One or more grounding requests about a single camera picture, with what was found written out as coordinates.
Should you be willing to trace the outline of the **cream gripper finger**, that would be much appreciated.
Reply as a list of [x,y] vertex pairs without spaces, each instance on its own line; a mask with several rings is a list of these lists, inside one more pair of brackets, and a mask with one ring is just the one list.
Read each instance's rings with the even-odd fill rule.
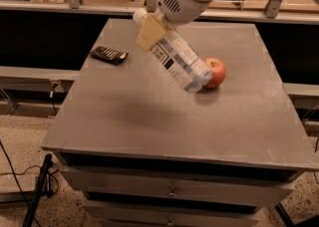
[[137,12],[136,23],[141,27],[137,43],[145,52],[150,50],[167,33],[166,25],[153,13]]

